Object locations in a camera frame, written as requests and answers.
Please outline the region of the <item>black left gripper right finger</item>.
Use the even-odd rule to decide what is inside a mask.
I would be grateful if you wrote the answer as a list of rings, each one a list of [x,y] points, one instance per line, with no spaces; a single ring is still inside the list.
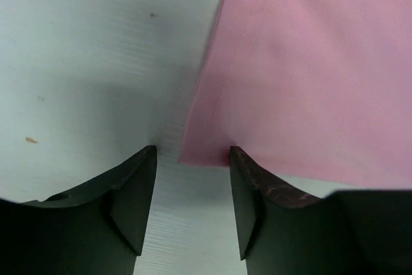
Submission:
[[[229,155],[240,258],[249,274],[410,274],[411,191],[308,194]]]

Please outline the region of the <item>pink t-shirt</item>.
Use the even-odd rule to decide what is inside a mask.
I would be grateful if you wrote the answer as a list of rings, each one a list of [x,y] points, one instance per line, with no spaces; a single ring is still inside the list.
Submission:
[[[411,0],[221,0],[180,161],[411,187]]]

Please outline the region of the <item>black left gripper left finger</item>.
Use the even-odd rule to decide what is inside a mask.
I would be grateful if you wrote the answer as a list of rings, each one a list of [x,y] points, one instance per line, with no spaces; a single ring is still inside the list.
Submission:
[[[1,200],[2,274],[132,274],[156,178],[146,146],[119,166],[44,201]]]

